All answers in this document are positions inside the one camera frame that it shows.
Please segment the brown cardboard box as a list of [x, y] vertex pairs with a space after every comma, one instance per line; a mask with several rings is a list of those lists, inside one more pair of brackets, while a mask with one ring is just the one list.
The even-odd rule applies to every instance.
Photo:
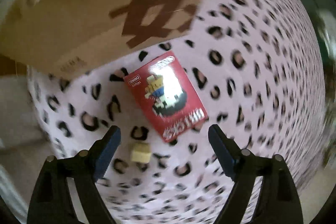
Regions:
[[71, 79], [186, 35], [202, 0], [1, 0], [1, 55]]

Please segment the red bricks toy box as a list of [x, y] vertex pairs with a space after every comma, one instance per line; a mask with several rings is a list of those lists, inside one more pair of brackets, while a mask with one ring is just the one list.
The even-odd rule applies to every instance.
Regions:
[[201, 99], [172, 51], [125, 76], [124, 81], [165, 143], [208, 118]]

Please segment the pink leopard print blanket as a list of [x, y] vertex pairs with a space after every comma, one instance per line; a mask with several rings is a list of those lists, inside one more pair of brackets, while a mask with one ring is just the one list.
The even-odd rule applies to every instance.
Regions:
[[[173, 51], [209, 115], [171, 143], [146, 120], [123, 77]], [[98, 190], [121, 223], [213, 223], [232, 180], [208, 141], [218, 124], [255, 155], [281, 154], [301, 189], [321, 147], [325, 83], [300, 0], [204, 0], [190, 33], [67, 81], [29, 71], [37, 118], [56, 155], [76, 155], [117, 125], [122, 139]], [[148, 143], [148, 164], [132, 162]]]

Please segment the yellow sponge cube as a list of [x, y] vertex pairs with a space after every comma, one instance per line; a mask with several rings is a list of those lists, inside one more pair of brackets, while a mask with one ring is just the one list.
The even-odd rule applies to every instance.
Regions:
[[130, 160], [142, 164], [148, 164], [151, 159], [151, 148], [148, 143], [135, 143], [131, 149]]

